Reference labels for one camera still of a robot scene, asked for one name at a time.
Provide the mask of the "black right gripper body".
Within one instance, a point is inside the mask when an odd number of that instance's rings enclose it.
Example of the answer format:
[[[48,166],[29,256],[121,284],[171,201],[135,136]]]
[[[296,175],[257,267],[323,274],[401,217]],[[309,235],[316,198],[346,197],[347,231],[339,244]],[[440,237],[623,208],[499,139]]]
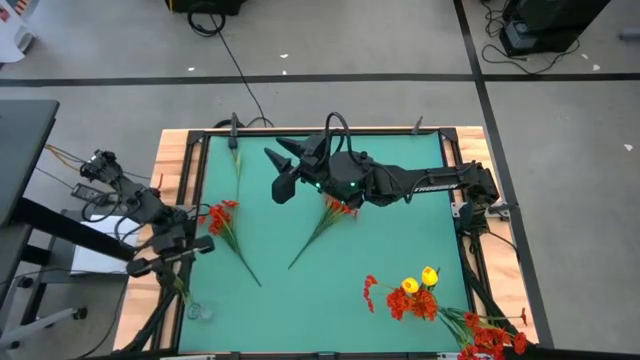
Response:
[[[291,174],[279,174],[271,185],[272,199],[277,204],[284,204],[295,195],[296,181],[311,182],[317,185],[322,182],[327,163],[328,139],[323,133],[314,134],[304,140],[304,155],[297,157],[299,162],[293,166]]]

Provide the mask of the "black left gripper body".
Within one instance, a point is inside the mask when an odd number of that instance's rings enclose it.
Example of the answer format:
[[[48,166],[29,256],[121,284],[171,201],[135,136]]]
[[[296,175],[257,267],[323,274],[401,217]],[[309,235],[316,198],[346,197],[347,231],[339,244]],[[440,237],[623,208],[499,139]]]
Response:
[[[196,253],[206,254],[215,249],[213,238],[209,235],[193,239],[185,247],[166,250],[153,259],[137,258],[126,265],[126,273],[132,277],[142,277],[151,272],[166,272],[176,262],[195,259]]]

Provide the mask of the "red flower bunch green stem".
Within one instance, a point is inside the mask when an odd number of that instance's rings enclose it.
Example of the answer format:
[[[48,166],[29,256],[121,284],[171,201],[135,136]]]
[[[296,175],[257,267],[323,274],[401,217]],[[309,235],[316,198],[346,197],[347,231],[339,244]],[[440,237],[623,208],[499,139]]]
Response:
[[[329,195],[324,195],[324,211],[318,223],[316,224],[315,229],[309,236],[304,246],[298,252],[296,257],[292,260],[288,268],[291,269],[299,260],[304,251],[307,250],[308,247],[316,239],[318,239],[328,228],[335,225],[345,216],[356,218],[358,216],[358,210],[349,208],[344,202],[341,202]]]
[[[262,284],[245,260],[235,229],[235,220],[240,203],[236,200],[222,200],[215,205],[205,204],[207,212],[197,216],[199,224],[207,223],[207,231],[210,235],[221,238],[231,251],[239,258],[256,284]]]

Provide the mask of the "short red flower cluster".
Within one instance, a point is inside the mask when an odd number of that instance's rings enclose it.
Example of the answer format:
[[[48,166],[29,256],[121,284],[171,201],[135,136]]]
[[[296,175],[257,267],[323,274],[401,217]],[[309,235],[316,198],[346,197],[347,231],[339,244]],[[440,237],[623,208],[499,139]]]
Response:
[[[438,313],[435,296],[424,288],[407,294],[402,288],[396,288],[386,297],[391,317],[401,321],[406,313],[417,318],[434,321]]]

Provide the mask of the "tall red flower bunch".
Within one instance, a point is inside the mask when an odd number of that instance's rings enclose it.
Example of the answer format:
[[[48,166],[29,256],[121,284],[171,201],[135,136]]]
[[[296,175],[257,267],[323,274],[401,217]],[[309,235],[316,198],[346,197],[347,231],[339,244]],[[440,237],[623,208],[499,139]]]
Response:
[[[509,333],[504,328],[492,325],[489,320],[493,320],[493,317],[440,307],[438,318],[460,348],[457,360],[506,360],[506,347],[510,347],[516,355],[523,355],[529,347],[523,332]]]

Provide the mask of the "clear glass vase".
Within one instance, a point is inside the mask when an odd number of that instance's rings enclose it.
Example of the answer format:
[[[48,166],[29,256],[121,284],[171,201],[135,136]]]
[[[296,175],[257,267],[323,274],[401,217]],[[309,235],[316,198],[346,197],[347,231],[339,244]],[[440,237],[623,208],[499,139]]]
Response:
[[[190,320],[210,322],[215,317],[215,307],[211,302],[192,302],[187,306],[186,314]]]

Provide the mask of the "white paper sheets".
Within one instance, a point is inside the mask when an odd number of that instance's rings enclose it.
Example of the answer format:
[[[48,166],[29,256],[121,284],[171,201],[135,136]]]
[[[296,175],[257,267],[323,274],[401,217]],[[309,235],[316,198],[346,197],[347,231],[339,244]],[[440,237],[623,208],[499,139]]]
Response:
[[[96,219],[99,218],[100,215],[92,215],[90,217],[91,222],[82,221],[82,224],[114,238],[115,225],[122,219],[122,216],[111,215],[105,220],[96,222]],[[87,248],[75,246],[70,274],[83,275],[88,273],[125,274],[126,262],[102,255]]]

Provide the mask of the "black desk support beam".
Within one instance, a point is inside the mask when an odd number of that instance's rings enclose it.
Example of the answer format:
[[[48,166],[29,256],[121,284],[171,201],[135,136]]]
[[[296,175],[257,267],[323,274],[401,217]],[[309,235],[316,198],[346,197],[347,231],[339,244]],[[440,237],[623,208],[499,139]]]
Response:
[[[134,259],[132,246],[27,198],[18,200],[10,219],[118,260],[129,262]]]

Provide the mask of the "small red blossom sprig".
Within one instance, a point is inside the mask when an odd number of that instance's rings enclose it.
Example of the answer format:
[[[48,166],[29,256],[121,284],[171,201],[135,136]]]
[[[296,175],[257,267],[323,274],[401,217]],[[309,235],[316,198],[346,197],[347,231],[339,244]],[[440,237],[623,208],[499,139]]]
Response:
[[[375,306],[374,306],[374,301],[371,297],[372,295],[372,288],[375,286],[381,286],[384,290],[385,290],[385,298],[387,299],[391,293],[393,292],[394,288],[391,285],[388,284],[384,284],[384,283],[380,283],[377,278],[373,275],[367,275],[365,277],[364,280],[364,286],[363,286],[363,297],[365,299],[365,302],[367,304],[367,307],[369,309],[369,311],[371,313],[375,312]],[[390,301],[387,299],[386,300],[386,305],[389,309],[392,309],[391,305],[390,305]]]

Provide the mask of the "grey stand with casters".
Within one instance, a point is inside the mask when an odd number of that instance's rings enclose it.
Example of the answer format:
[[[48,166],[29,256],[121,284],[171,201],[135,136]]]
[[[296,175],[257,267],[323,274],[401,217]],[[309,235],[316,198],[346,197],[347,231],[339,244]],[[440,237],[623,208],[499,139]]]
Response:
[[[30,303],[25,308],[21,324],[10,330],[6,330],[10,308],[15,294],[19,288],[29,289],[34,287],[35,293]],[[8,351],[14,350],[21,345],[21,341],[35,333],[51,328],[54,324],[65,320],[83,320],[88,315],[87,307],[65,308],[51,315],[40,318],[37,313],[46,285],[36,283],[32,277],[21,276],[11,282],[4,300],[0,303],[0,358],[9,358]]]

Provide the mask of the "green table mat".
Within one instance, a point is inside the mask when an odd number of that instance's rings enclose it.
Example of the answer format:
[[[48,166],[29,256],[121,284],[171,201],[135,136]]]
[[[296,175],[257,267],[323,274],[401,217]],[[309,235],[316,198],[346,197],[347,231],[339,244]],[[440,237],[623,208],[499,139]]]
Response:
[[[279,205],[271,198],[276,170],[264,153],[271,137],[239,142],[242,171],[235,199],[235,169],[227,141],[210,140],[202,200],[240,203],[236,231],[259,287],[223,240],[193,265],[190,290],[211,302],[210,322],[185,318],[179,349],[191,352],[454,352],[454,337],[440,321],[391,317],[385,290],[372,288],[375,312],[363,297],[364,280],[398,286],[426,266],[439,272],[435,296],[442,306],[468,308],[450,198],[418,194],[411,203],[364,205],[342,218],[288,266],[316,227],[323,196],[300,184]]]

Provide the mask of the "black box on floor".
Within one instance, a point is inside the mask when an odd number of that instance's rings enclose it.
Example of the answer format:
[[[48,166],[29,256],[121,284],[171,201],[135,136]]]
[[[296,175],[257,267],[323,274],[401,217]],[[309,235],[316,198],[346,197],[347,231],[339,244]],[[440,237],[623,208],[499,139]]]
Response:
[[[171,12],[236,16],[247,0],[163,0]]]

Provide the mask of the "dark grey desk top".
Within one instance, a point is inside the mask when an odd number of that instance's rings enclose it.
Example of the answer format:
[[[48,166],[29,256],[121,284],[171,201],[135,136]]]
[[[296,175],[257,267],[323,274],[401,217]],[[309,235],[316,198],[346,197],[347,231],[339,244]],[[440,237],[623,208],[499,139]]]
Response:
[[[0,100],[0,227],[24,194],[59,106],[56,100]]]

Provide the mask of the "white plastic bucket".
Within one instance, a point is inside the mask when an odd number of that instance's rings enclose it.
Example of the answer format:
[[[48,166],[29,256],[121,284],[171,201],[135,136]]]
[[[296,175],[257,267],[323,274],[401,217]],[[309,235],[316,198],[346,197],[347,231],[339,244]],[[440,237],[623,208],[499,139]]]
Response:
[[[34,39],[27,22],[9,0],[0,0],[0,63],[16,63],[25,58]]]

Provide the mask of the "black computer case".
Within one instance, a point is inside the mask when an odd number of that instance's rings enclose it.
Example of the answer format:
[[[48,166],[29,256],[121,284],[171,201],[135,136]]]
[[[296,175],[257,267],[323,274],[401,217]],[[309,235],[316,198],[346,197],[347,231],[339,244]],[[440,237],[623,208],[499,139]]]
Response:
[[[508,0],[499,39],[508,56],[563,53],[611,0]]]

